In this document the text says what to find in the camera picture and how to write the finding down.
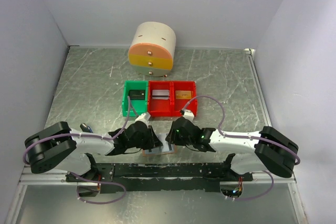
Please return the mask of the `tan leather card holder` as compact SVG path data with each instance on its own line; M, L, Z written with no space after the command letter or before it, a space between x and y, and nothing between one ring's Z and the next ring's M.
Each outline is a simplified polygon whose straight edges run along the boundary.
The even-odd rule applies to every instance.
M162 146L155 147L150 150L143 150L142 156L157 156L157 155L165 155L165 154L174 154L176 152L176 146L174 144L168 143L165 139L167 137L167 133L160 133L157 135L159 141L162 143Z

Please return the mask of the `silver VIP card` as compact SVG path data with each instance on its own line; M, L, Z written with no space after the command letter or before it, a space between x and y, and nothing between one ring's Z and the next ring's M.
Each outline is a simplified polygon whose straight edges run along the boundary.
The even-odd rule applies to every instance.
M152 90L151 98L153 100L168 100L170 98L170 91L164 89Z

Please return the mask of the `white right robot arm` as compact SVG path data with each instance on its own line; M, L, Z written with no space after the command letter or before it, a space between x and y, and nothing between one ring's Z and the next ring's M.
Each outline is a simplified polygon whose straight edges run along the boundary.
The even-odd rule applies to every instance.
M271 126L259 132L221 132L212 127L201 129L181 117L173 121L165 140L178 146L191 145L200 152L232 154L230 163L223 167L223 176L230 181L262 170L290 178L293 168L300 164L298 145Z

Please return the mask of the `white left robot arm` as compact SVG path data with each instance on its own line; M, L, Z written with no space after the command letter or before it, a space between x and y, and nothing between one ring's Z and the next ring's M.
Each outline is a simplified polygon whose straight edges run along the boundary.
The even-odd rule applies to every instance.
M101 135L73 130L61 121L30 136L24 144L23 162L32 173L59 169L74 172L87 182L98 175L94 154L116 156L130 148L152 150L163 145L152 126L142 121Z

